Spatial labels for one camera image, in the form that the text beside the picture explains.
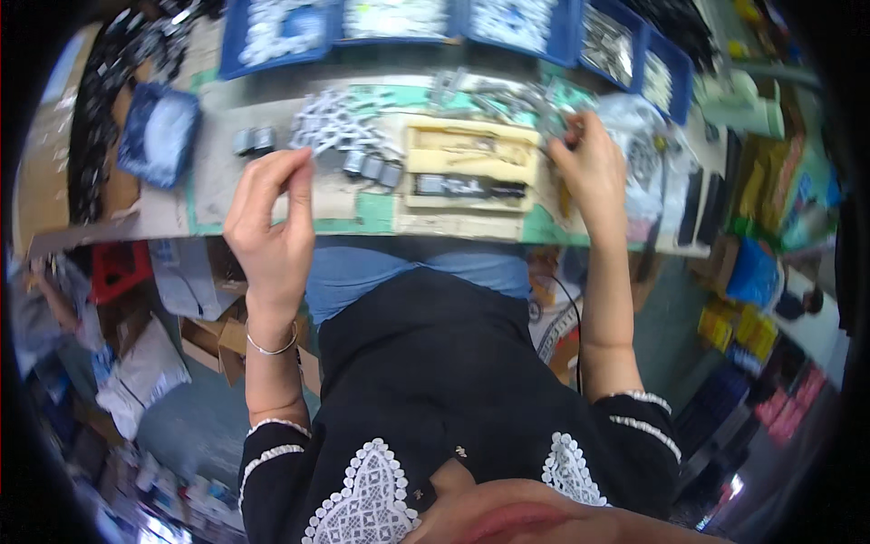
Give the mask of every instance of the hand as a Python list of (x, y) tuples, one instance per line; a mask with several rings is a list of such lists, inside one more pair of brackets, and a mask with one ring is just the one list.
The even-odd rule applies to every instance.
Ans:
[(580, 209), (593, 244), (626, 242), (626, 161), (622, 150), (607, 135), (601, 120), (591, 111), (566, 119), (569, 143), (574, 152), (553, 138), (550, 157), (556, 163), (565, 186)]
[[(311, 269), (313, 172), (311, 148), (275, 151), (251, 161), (224, 222), (224, 238), (248, 279), (248, 332), (267, 350), (290, 340)], [(273, 225), (272, 207), (285, 191), (287, 220)]]

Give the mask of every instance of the workbench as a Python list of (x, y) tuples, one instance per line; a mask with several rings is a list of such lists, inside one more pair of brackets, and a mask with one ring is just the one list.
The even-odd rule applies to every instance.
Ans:
[[(172, 83), (176, 89), (197, 94), (203, 111), (189, 178), (174, 191), (142, 184), (141, 197), (134, 205), (137, 213), (111, 228), (91, 232), (89, 242), (220, 234), (245, 164), (245, 159), (231, 153), (231, 134), (242, 128), (275, 126), (278, 144), (283, 147), (290, 119), (301, 107), (303, 97), (328, 87), (339, 90), (353, 85), (429, 87), (437, 71), (454, 71), (465, 66), (470, 77), (524, 83), (539, 81), (542, 75), (556, 75), (592, 92), (614, 91), (609, 83), (591, 72), (564, 70), (480, 44), (336, 48), (320, 63), (297, 64), (219, 81), (216, 77), (223, 25), (223, 21), (212, 22), (204, 17), (195, 22), (181, 73)], [(724, 175), (726, 157), (724, 138), (708, 144), (704, 128), (699, 111), (693, 108), (683, 130), (705, 171), (702, 203), (710, 173)], [(361, 189), (322, 171), (315, 177), (312, 195), (318, 234), (419, 234), (588, 245), (579, 212), (574, 209), (568, 218), (558, 212), (558, 191), (553, 184), (540, 183), (534, 198), (534, 207), (525, 216), (421, 211), (406, 206), (400, 191), (390, 194), (379, 187)], [(281, 199), (275, 210), (277, 218), (285, 217), (285, 206)], [(702, 212), (699, 211), (696, 229)], [(689, 257), (705, 257), (709, 253), (705, 245), (677, 247), (675, 239), (673, 229), (662, 229), (657, 252)], [(643, 241), (632, 242), (630, 249), (638, 250), (643, 245)]]

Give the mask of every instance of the red stool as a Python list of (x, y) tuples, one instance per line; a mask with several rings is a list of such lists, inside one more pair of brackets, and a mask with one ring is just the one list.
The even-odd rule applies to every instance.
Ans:
[(88, 299), (106, 304), (154, 275), (148, 242), (107, 242), (92, 248), (93, 277)]

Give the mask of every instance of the white bag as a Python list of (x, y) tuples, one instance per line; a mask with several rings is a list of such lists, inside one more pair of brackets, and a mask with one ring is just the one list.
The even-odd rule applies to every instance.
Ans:
[(683, 131), (668, 126), (665, 119), (640, 95), (614, 93), (599, 99), (595, 111), (607, 133), (626, 156), (626, 216), (629, 221), (650, 224), (662, 213), (661, 156), (653, 136), (669, 136), (679, 146), (667, 151), (667, 187), (662, 232), (679, 229), (686, 208), (689, 175), (697, 170), (698, 159)]
[(115, 427), (127, 440), (136, 438), (139, 421), (149, 406), (191, 375), (160, 320), (151, 322), (97, 393), (97, 403), (111, 413)]

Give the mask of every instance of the silver bracelet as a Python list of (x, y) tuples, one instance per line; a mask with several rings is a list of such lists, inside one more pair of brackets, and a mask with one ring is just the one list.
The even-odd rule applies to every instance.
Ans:
[(251, 332), (248, 330), (248, 322), (247, 322), (247, 321), (244, 322), (244, 331), (247, 332), (247, 334), (248, 334), (248, 341), (251, 342), (251, 345), (254, 346), (254, 347), (256, 347), (256, 348), (257, 348), (257, 351), (259, 351), (259, 352), (262, 353), (263, 355), (278, 355), (279, 353), (284, 353), (284, 352), (286, 352), (288, 349), (290, 349), (290, 347), (291, 347), (293, 344), (296, 343), (296, 334), (297, 334), (297, 332), (296, 332), (296, 320), (293, 320), (293, 338), (290, 339), (290, 342), (289, 342), (286, 346), (282, 347), (281, 349), (277, 350), (276, 352), (269, 352), (269, 351), (266, 351), (265, 349), (263, 349), (262, 347), (260, 347), (260, 346), (257, 345), (257, 342), (255, 342), (255, 341), (251, 338)]

